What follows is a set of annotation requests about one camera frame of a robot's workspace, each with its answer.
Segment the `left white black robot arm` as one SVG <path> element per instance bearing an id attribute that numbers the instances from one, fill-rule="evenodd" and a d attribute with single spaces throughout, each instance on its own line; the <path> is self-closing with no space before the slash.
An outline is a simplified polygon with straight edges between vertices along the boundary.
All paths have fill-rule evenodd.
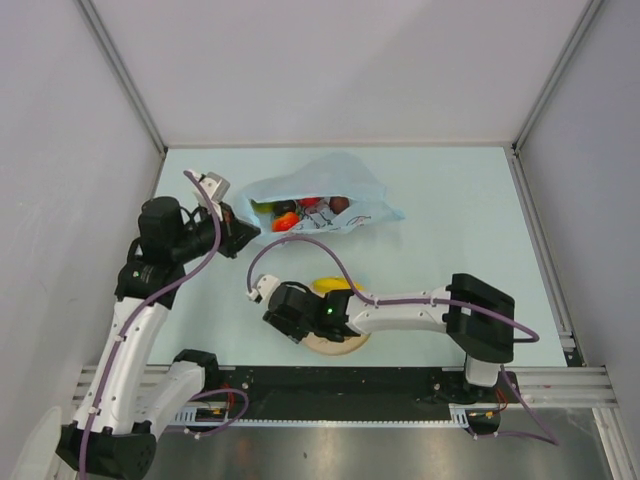
<path id="1" fill-rule="evenodd" d="M 215 416 L 224 425 L 237 419 L 233 407 L 247 397 L 226 384 L 214 354 L 185 349 L 156 387 L 139 387 L 156 336 L 173 307 L 179 287 L 201 271 L 187 263 L 209 263 L 215 254 L 235 258 L 260 233 L 236 218 L 225 203 L 212 211 L 184 209 L 173 197 L 147 201 L 138 217 L 139 235 L 120 270 L 111 331 L 98 367 L 73 420 L 62 426 L 57 455 L 80 478 L 142 479 L 157 442 L 182 407 L 219 397 Z"/>

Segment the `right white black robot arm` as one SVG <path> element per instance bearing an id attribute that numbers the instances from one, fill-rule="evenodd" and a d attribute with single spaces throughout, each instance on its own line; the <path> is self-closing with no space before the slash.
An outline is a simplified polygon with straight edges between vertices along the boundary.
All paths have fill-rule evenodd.
<path id="1" fill-rule="evenodd" d="M 265 306 L 266 323 L 326 356 L 350 354 L 378 332 L 445 334 L 465 354 L 461 388 L 473 401 L 484 401 L 496 391 L 502 365 L 514 356 L 514 300 L 467 274 L 408 299 L 375 297 L 344 277 L 306 285 L 262 275 L 249 296 Z"/>

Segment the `fake yellow banana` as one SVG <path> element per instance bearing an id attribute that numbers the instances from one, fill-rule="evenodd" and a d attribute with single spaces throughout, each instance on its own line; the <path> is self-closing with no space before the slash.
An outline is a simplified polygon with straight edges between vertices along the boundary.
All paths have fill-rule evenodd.
<path id="1" fill-rule="evenodd" d="M 351 290 L 351 284 L 344 277 L 323 277 L 310 284 L 311 290 L 321 297 L 331 291 Z"/>

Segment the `light blue plastic bag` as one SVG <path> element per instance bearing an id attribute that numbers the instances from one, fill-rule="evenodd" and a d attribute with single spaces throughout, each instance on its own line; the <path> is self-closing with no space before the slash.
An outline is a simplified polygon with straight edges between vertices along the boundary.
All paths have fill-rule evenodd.
<path id="1" fill-rule="evenodd" d="M 233 210 L 260 229 L 256 242 L 266 245 L 289 235 L 347 234 L 404 219 L 386 193 L 361 159 L 338 152 L 245 186 Z"/>

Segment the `fake orange persimmon fruit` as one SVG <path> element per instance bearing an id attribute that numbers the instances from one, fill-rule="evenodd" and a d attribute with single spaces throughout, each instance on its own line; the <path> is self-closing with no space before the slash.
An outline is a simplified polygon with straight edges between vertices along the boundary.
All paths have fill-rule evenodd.
<path id="1" fill-rule="evenodd" d="M 277 216 L 271 224 L 273 232 L 286 232 L 292 229 L 300 222 L 300 217 L 296 212 L 287 212 Z"/>

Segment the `round beige ceramic plate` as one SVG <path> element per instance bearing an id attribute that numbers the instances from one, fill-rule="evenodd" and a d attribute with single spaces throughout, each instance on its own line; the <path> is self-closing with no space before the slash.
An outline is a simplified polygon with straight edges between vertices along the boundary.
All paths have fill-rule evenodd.
<path id="1" fill-rule="evenodd" d="M 368 340 L 369 335 L 359 335 L 346 337 L 343 342 L 332 342 L 328 339 L 318 337 L 313 333 L 308 334 L 302 341 L 311 351 L 325 356 L 342 356 L 353 353 L 361 348 Z"/>

